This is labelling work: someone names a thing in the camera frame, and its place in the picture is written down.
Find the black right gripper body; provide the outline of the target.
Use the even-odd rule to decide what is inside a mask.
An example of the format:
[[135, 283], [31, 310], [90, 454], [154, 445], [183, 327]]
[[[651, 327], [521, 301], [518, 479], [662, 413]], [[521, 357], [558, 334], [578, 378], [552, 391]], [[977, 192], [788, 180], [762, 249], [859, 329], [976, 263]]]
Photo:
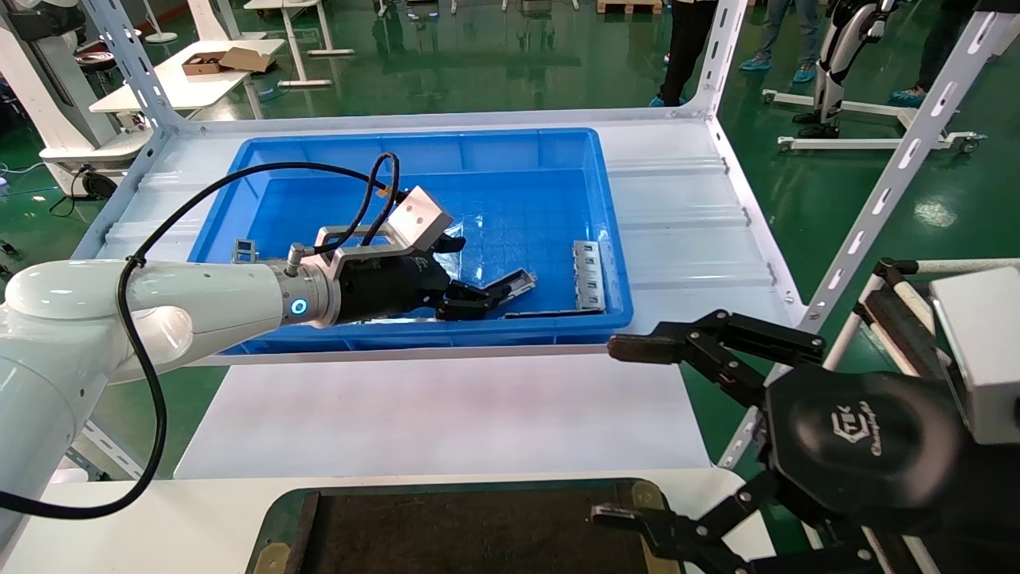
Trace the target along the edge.
[[969, 433], [939, 381], [793, 368], [764, 399], [773, 466], [827, 512], [903, 534], [941, 524]]

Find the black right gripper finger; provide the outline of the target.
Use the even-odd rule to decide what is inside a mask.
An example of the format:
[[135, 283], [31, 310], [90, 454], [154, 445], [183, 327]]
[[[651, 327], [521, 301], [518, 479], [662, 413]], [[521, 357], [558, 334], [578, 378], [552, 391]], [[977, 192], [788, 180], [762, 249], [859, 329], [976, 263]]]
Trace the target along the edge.
[[747, 560], [724, 542], [725, 535], [757, 513], [777, 491], [777, 476], [765, 471], [700, 518], [648, 506], [595, 505], [591, 508], [591, 520], [596, 525], [638, 532], [656, 558], [694, 564], [704, 573], [805, 573], [804, 556]]
[[740, 353], [790, 367], [820, 364], [826, 341], [717, 309], [695, 322], [660, 322], [647, 335], [614, 334], [607, 349], [619, 362], [687, 363], [740, 406], [760, 407], [765, 397], [764, 375], [740, 359]]

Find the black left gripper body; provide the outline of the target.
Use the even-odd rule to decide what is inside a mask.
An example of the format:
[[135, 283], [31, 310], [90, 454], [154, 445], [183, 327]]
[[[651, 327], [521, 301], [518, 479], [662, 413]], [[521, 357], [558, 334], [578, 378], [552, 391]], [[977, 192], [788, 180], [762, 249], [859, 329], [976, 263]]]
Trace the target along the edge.
[[434, 308], [451, 277], [429, 255], [405, 255], [346, 262], [339, 274], [335, 322], [364, 322]]

